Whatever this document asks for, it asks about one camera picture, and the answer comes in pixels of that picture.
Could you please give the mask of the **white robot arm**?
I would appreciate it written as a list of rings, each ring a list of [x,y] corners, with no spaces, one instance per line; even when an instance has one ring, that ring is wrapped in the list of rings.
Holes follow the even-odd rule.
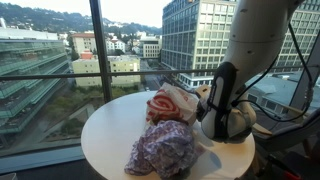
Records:
[[[252,132],[256,113],[245,83],[277,59],[295,10],[305,0],[239,0],[226,54],[216,69],[200,117],[204,135],[241,143]]]

